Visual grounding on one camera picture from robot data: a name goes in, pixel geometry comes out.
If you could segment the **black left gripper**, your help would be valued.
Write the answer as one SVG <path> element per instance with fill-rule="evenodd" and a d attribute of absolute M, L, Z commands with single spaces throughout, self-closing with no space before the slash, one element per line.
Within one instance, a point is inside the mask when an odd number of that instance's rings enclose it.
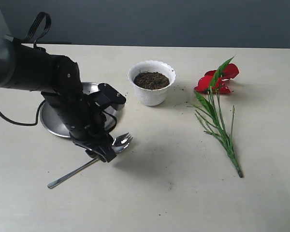
<path fill-rule="evenodd" d="M 89 157 L 107 163 L 116 157 L 113 138 L 105 129 L 103 110 L 111 105 L 105 94 L 100 91 L 89 95 L 81 91 L 41 94 L 65 124 L 72 142 L 85 149 Z M 98 145 L 97 151 L 88 145 Z"/>

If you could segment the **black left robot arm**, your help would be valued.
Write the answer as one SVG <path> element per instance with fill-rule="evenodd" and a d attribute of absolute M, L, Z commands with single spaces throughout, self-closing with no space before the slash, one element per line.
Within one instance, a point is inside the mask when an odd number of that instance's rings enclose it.
<path fill-rule="evenodd" d="M 103 112 L 122 103 L 118 92 L 101 83 L 97 92 L 85 94 L 78 64 L 67 56 L 0 38 L 0 88 L 41 92 L 76 145 L 103 162 L 116 157 Z"/>

